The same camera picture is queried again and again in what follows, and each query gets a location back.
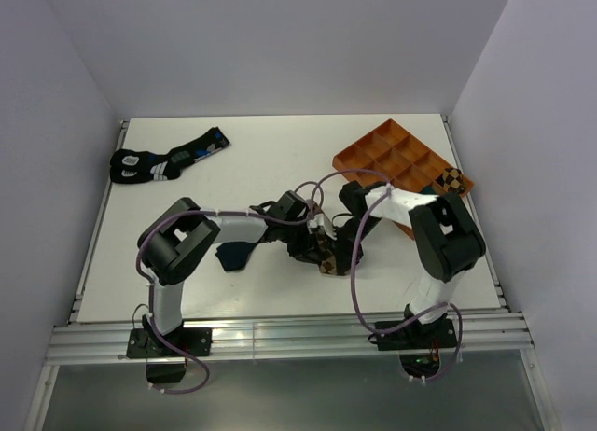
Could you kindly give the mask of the brown argyle sock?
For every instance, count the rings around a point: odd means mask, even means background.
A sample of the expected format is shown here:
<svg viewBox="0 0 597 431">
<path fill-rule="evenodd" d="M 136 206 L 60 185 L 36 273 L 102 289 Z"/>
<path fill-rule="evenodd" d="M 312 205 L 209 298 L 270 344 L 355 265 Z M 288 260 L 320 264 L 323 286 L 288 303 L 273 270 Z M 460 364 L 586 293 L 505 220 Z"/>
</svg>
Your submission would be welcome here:
<svg viewBox="0 0 597 431">
<path fill-rule="evenodd" d="M 331 238 L 327 237 L 325 235 L 325 241 L 322 244 L 323 247 L 323 251 L 324 251 L 324 260 L 321 264 L 317 264 L 319 271 L 322 274 L 327 274 L 327 275 L 334 275 L 334 276 L 345 276 L 345 275 L 337 275 L 336 274 L 336 270 L 335 270 L 335 258 L 333 257 L 333 244 L 335 243 L 335 240 L 332 240 Z"/>
</svg>

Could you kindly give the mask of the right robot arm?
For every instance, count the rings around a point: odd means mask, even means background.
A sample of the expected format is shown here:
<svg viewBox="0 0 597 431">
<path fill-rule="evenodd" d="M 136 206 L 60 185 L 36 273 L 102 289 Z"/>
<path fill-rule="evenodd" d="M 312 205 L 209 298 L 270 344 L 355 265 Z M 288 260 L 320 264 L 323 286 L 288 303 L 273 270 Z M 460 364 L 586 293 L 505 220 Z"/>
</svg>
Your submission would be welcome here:
<svg viewBox="0 0 597 431">
<path fill-rule="evenodd" d="M 457 194 L 427 195 L 379 182 L 366 187 L 344 184 L 340 201 L 351 214 L 336 229 L 333 255 L 337 273 L 350 276 L 351 300 L 360 324 L 372 333 L 389 334 L 404 328 L 408 343 L 425 346 L 437 332 L 436 325 L 453 307 L 451 298 L 463 274 L 485 256 L 486 243 Z M 355 271 L 363 256 L 361 241 L 386 219 L 412 230 L 423 275 L 415 297 L 405 307 L 405 321 L 375 329 L 364 318 L 356 293 Z"/>
</svg>

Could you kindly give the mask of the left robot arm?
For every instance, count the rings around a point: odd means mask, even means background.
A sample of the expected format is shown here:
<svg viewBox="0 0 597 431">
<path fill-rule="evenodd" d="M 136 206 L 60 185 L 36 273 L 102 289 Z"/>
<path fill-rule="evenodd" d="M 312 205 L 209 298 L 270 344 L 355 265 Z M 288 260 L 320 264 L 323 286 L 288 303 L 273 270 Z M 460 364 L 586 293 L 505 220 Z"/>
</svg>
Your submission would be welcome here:
<svg viewBox="0 0 597 431">
<path fill-rule="evenodd" d="M 184 282 L 212 247 L 224 271 L 241 271 L 257 246 L 307 234 L 313 207 L 291 190 L 239 212 L 204 209 L 189 197 L 176 201 L 137 242 L 136 269 L 148 281 L 148 345 L 159 355 L 183 347 Z"/>
</svg>

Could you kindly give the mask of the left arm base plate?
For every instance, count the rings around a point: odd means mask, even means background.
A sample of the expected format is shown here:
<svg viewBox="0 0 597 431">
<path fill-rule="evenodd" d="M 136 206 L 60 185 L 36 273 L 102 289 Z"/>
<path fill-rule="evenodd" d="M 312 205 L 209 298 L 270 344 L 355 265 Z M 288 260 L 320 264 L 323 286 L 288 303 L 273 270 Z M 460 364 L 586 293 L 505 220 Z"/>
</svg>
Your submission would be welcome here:
<svg viewBox="0 0 597 431">
<path fill-rule="evenodd" d="M 193 356 L 208 356 L 211 351 L 212 329 L 209 327 L 179 327 L 164 336 L 171 345 Z M 126 350 L 129 359 L 176 357 L 177 352 L 154 337 L 152 330 L 131 331 Z"/>
</svg>

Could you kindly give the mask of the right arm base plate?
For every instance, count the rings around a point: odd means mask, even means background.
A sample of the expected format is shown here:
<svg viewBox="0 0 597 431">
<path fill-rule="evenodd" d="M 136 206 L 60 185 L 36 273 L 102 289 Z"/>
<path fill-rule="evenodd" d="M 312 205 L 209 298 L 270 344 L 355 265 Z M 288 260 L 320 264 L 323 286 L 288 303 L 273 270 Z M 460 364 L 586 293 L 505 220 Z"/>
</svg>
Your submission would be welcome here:
<svg viewBox="0 0 597 431">
<path fill-rule="evenodd" d="M 368 341 L 376 345 L 379 351 L 441 350 L 455 348 L 457 334 L 453 321 L 443 318 L 430 325 L 414 322 L 389 334 L 370 334 Z"/>
</svg>

